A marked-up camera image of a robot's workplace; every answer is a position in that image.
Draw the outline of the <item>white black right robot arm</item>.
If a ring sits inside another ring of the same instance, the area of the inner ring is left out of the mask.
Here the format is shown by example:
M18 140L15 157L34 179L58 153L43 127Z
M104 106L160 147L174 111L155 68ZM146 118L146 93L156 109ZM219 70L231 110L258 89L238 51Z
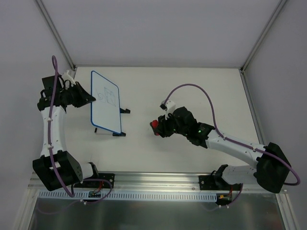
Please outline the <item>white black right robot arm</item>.
M275 143L264 146L228 138L215 127L198 122L185 107L159 116L150 126L156 136L166 138L179 134L195 146L221 151L245 162L245 166L220 166L214 176L214 184L220 190L233 184L258 184L277 194L286 184L291 165Z

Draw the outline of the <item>blue framed whiteboard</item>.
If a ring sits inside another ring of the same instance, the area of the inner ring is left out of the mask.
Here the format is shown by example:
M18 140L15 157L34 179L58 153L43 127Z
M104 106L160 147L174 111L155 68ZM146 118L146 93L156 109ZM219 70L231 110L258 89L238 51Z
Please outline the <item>blue framed whiteboard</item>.
M119 87L92 70L90 91L91 95L96 98L96 101L91 103L92 125L115 133L122 132Z

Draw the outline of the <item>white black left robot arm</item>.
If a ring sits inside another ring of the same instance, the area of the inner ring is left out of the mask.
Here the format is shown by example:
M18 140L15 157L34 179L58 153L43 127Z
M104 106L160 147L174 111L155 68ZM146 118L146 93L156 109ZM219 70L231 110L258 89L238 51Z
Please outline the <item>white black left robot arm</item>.
M79 184L88 187L100 182L92 162L79 163L67 150L64 121L67 107L80 108L96 99L68 73L42 79L44 88L37 104L44 124L43 146L40 158L33 160L33 169L49 191Z

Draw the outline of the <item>red black whiteboard eraser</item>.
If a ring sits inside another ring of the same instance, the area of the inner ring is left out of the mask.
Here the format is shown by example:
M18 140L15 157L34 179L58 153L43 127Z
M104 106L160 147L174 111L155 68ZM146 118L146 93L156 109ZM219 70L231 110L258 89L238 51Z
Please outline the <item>red black whiteboard eraser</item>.
M155 131L156 129L159 130L159 123L158 123L158 120L153 120L153 121L150 123L150 126L151 126L151 128L152 128L152 130L153 130L153 133L154 133L154 131Z

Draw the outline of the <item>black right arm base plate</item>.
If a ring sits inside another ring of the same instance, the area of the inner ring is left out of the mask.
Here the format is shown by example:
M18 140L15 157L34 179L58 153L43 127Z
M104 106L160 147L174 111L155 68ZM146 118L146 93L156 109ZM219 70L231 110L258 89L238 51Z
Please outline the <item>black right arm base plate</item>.
M228 184L220 176L216 176L215 174L200 175L198 179L200 190L230 191L232 188L234 191L239 191L241 188L240 184Z

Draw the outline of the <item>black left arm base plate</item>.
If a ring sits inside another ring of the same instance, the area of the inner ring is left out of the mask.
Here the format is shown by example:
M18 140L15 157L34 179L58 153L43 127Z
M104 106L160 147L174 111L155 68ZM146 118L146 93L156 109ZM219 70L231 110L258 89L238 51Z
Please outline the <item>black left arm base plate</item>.
M77 183L73 187L74 188L89 188L89 189L97 189L97 188L113 188L115 182L115 174L114 173L98 173L98 178L89 178L83 181L83 183Z

